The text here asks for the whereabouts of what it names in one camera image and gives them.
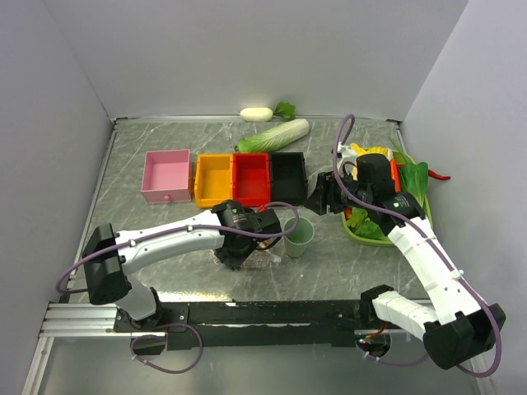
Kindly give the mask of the clear textured acrylic tray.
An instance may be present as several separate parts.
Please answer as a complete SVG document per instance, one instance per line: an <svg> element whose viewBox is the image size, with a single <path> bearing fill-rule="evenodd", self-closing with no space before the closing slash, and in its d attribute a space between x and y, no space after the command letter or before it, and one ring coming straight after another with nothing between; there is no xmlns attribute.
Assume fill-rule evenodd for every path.
<svg viewBox="0 0 527 395"><path fill-rule="evenodd" d="M219 263L226 264L227 268L232 271L239 271L245 265L247 260L272 263L268 258L272 255L279 256L277 253L274 253L272 249L282 240L282 236L272 238L277 239L277 243L270 249L261 249L259 247L259 244L265 239L249 239L245 236L241 236L241 244L235 246L235 237L238 237L238 235L229 234L228 236L225 236L224 245L219 249L213 250L214 256Z"/></svg>

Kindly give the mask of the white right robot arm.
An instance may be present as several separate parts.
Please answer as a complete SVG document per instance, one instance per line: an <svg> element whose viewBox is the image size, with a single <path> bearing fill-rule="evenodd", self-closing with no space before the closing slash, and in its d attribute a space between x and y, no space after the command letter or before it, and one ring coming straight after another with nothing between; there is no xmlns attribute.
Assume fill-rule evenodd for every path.
<svg viewBox="0 0 527 395"><path fill-rule="evenodd" d="M486 351L495 359L483 376L501 362L501 329L506 315L499 304L487 304L464 279L441 247L422 205L395 188L389 160L366 154L356 160L357 175L338 169L320 173L305 207L318 215L363 208L406 258L421 282L431 307L401 296L389 286L362 293L359 311L369 328L392 323L422 340L427 355L442 369L460 367Z"/></svg>

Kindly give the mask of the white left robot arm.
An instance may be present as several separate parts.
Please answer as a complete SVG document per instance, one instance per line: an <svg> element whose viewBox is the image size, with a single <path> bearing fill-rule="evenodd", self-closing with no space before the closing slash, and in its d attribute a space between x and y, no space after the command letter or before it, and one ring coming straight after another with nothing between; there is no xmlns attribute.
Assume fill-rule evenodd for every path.
<svg viewBox="0 0 527 395"><path fill-rule="evenodd" d="M115 304L134 325L151 331L166 315L154 288L136 277L146 266L202 250L211 250L225 266L238 270L263 240L281 237L272 209L261 212L227 200L188 219L144 230L98 226L82 255L88 298L93 305Z"/></svg>

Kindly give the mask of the mint green plastic cup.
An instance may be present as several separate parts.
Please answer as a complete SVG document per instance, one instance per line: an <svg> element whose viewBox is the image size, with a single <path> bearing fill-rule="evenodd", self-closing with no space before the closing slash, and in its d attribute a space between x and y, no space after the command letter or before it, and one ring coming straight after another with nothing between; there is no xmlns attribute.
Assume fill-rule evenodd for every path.
<svg viewBox="0 0 527 395"><path fill-rule="evenodd" d="M295 229L284 236L285 253L290 258L299 258L308 248L315 235L313 224L301 217Z"/></svg>

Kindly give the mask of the orange toothpaste tube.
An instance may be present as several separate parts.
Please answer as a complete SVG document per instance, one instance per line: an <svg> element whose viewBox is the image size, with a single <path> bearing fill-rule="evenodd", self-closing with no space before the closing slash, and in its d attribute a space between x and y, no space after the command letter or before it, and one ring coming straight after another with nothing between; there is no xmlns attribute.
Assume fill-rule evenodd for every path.
<svg viewBox="0 0 527 395"><path fill-rule="evenodd" d="M261 249L270 249L270 248L272 248L276 243L277 243L277 239L266 239L266 240L263 240L263 241L259 244L259 247L260 247Z"/></svg>

